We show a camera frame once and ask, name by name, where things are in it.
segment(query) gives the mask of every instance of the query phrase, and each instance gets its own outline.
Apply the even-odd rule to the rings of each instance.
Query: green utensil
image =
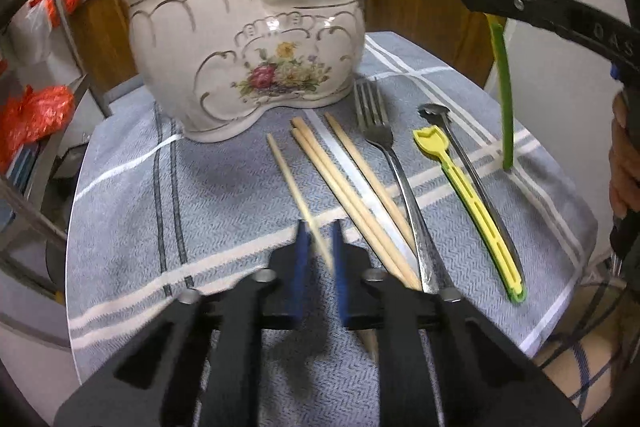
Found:
[[[491,34],[491,48],[494,51],[495,65],[498,68],[500,87],[500,107],[502,108],[502,168],[506,171],[513,167],[513,99],[511,97],[511,74],[509,59],[504,44],[504,27],[495,15],[485,13]]]

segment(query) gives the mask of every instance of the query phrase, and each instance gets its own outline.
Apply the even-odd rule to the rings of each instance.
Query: metal fork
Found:
[[[453,283],[436,249],[427,224],[424,222],[422,212],[415,200],[414,192],[406,174],[404,174],[400,160],[392,148],[394,134],[389,127],[380,87],[377,82],[375,86],[373,84],[370,80],[363,78],[357,80],[353,87],[358,126],[365,140],[380,149],[385,155],[386,161],[389,163],[398,185],[400,185],[404,206],[409,216],[409,224],[414,232],[422,291],[438,293],[441,289],[452,287]]]

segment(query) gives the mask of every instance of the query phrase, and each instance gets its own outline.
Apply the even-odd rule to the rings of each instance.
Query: floral pattern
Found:
[[[266,49],[258,49],[260,64],[252,68],[246,62],[244,65],[249,70],[247,77],[231,86],[240,90],[240,96],[254,98],[315,92],[320,84],[329,79],[331,67],[319,62],[315,55],[296,58],[295,51],[295,42],[280,42],[275,55],[271,56]]]

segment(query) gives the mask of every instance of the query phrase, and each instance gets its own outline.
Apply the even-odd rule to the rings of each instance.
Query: white wall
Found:
[[[580,0],[628,23],[624,0]],[[609,248],[610,63],[555,34],[510,21],[505,37],[514,113],[575,181],[598,220],[596,253]],[[487,83],[495,93],[495,72]]]

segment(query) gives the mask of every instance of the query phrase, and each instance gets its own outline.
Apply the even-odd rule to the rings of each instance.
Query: white ceramic planter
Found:
[[[362,57],[358,0],[125,0],[148,89],[204,142],[267,109],[321,107],[351,89]]]

